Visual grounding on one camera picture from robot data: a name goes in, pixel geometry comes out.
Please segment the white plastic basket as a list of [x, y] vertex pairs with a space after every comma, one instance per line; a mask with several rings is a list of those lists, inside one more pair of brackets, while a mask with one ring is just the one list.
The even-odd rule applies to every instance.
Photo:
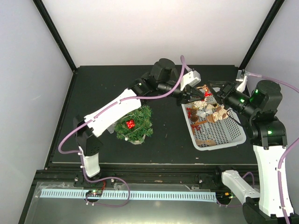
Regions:
[[[216, 103], [213, 96], [207, 97], [204, 101], [206, 101], [207, 104]], [[232, 111], [232, 109], [228, 110], [227, 119], [217, 121], [216, 123], [210, 123], [207, 121], [206, 116], [205, 118], [199, 117], [198, 121], [194, 123], [190, 120], [190, 110], [193, 109], [198, 111], [199, 109], [195, 108], [193, 106], [193, 103], [181, 105], [181, 107], [185, 116], [192, 143], [197, 150], [216, 150], [227, 147], [234, 147], [245, 142], [245, 132], [243, 130], [243, 127], [241, 126], [238, 115], [234, 111]], [[192, 124], [200, 124], [201, 133], [197, 133], [194, 136], [191, 129]], [[216, 142], [216, 145], [212, 147], [199, 147], [196, 145], [196, 139], [214, 140]]]

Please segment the small green christmas tree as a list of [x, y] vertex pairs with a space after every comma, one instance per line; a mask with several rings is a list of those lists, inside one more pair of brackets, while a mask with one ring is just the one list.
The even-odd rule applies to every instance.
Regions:
[[[117, 121], [114, 128], [116, 137], [134, 145], [142, 144], [145, 137], [150, 137], [153, 134], [151, 115], [152, 109], [148, 105], [129, 112]], [[128, 129], [126, 122], [131, 119], [134, 120], [135, 127]]]

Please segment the red gift box ornament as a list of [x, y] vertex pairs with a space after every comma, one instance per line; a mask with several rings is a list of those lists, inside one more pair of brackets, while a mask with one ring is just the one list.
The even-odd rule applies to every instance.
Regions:
[[131, 120], [126, 122], [126, 125], [127, 125], [128, 129], [132, 129], [132, 128], [135, 127], [135, 122], [134, 122], [133, 119], [131, 119]]

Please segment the red ribbon bow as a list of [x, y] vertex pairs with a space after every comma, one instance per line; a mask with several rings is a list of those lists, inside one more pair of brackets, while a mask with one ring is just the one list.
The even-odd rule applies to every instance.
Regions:
[[211, 96], [212, 93], [210, 92], [208, 86], [205, 84], [203, 86], [198, 86], [196, 87], [197, 90], [202, 90], [203, 92], [203, 97], [200, 97], [201, 101], [204, 101], [207, 97]]

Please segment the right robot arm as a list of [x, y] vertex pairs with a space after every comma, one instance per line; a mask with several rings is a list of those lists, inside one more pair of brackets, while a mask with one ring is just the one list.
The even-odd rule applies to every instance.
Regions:
[[235, 170], [213, 175], [214, 186], [227, 186], [242, 204], [249, 224], [297, 224], [289, 198], [284, 160], [287, 136], [284, 124], [276, 117], [283, 98], [280, 85], [261, 80], [249, 97], [237, 89], [238, 82], [209, 81], [215, 100], [246, 118], [246, 132], [253, 146], [260, 190], [251, 187]]

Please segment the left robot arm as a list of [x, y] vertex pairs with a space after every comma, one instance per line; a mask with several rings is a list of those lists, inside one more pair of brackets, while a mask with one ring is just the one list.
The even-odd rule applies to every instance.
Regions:
[[115, 130], [118, 121], [141, 109], [150, 100], [170, 96], [176, 99], [178, 105], [203, 100], [204, 94], [195, 88], [200, 81], [200, 74], [186, 63], [182, 63], [178, 72], [173, 61], [161, 58], [151, 71], [134, 80], [110, 103], [91, 114], [74, 118], [78, 154], [85, 171], [84, 181], [89, 186], [100, 182], [99, 137], [105, 130]]

